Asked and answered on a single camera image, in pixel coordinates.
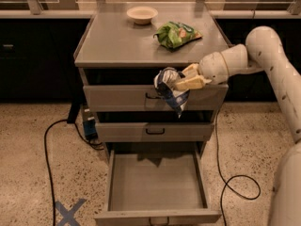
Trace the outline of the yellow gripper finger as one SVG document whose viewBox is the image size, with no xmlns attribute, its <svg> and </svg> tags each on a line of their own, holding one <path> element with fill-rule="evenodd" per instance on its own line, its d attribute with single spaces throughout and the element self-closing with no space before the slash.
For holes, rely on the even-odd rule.
<svg viewBox="0 0 301 226">
<path fill-rule="evenodd" d="M 176 90 L 202 89 L 209 83 L 211 83 L 210 79 L 206 79 L 203 75 L 196 75 L 194 77 L 185 77 L 178 80 L 174 84 L 174 88 Z"/>
<path fill-rule="evenodd" d="M 187 66 L 185 69 L 182 70 L 182 73 L 186 77 L 195 77 L 199 75 L 198 64 L 197 63 L 190 64 L 189 66 Z"/>
</svg>

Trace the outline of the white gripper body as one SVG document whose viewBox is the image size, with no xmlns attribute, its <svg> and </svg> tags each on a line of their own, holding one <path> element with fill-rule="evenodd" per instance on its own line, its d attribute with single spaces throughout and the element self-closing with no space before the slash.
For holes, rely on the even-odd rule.
<svg viewBox="0 0 301 226">
<path fill-rule="evenodd" d="M 213 85 L 224 83 L 229 79 L 225 59 L 219 52 L 205 56 L 199 63 L 199 71 Z"/>
</svg>

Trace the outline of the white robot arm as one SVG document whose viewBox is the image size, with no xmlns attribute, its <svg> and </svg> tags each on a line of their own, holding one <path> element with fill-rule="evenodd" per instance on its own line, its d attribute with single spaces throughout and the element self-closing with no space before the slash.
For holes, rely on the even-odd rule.
<svg viewBox="0 0 301 226">
<path fill-rule="evenodd" d="M 254 28 L 244 44 L 211 53 L 186 67 L 175 88 L 201 89 L 236 74 L 260 71 L 269 79 L 294 142 L 277 167 L 268 226 L 301 226 L 301 75 L 286 57 L 277 32 L 269 26 Z"/>
</svg>

